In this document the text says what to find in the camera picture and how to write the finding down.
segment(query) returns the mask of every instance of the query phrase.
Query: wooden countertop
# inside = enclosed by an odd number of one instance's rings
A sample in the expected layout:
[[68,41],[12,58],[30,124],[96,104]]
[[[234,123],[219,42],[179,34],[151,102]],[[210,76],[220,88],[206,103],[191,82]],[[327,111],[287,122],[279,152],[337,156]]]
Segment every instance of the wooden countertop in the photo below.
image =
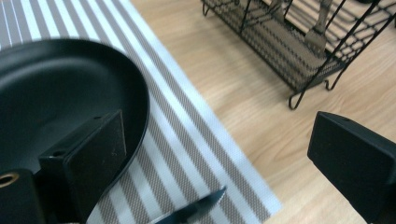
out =
[[265,223],[365,223],[306,157],[318,111],[396,142],[396,29],[390,25],[346,70],[290,111],[291,90],[199,0],[132,0],[282,202]]

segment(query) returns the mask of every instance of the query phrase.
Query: wooden surface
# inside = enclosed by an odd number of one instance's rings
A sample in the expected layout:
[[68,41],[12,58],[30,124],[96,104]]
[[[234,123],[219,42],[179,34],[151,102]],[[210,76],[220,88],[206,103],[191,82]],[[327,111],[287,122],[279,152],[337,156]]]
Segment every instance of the wooden surface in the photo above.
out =
[[318,111],[353,119],[396,142],[393,24],[334,91],[318,86],[292,112],[286,84],[213,12],[204,17],[199,0],[132,3],[282,202],[265,223],[365,223],[306,152]]

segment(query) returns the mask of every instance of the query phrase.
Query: wire dish rack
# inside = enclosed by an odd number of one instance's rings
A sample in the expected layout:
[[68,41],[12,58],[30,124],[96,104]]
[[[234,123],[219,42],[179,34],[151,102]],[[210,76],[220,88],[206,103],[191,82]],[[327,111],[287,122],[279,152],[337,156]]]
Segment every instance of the wire dish rack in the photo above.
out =
[[[328,91],[334,89],[349,65],[393,20],[396,26],[395,0],[279,0],[277,7],[269,1],[202,0],[203,13],[212,10],[289,85],[292,110],[308,89],[322,82]],[[330,5],[320,51],[305,36],[317,27],[325,1]],[[330,84],[327,77],[337,72]]]

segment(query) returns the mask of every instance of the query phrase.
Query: knife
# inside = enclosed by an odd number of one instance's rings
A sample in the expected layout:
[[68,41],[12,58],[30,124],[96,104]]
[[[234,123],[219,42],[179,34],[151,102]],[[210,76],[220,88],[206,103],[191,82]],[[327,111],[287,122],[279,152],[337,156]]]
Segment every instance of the knife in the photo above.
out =
[[204,198],[190,203],[175,212],[165,214],[152,220],[149,224],[177,224],[193,223],[204,217],[212,208],[219,203],[225,194],[227,187],[211,192]]

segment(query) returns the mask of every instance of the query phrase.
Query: striped placemat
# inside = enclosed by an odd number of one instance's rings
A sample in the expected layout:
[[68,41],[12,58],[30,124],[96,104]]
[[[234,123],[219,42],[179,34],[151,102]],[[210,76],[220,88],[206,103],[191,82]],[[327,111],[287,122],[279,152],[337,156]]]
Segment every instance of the striped placemat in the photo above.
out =
[[202,223],[262,223],[280,203],[128,0],[0,0],[0,49],[84,38],[127,55],[149,88],[143,145],[89,223],[147,223],[227,186]]

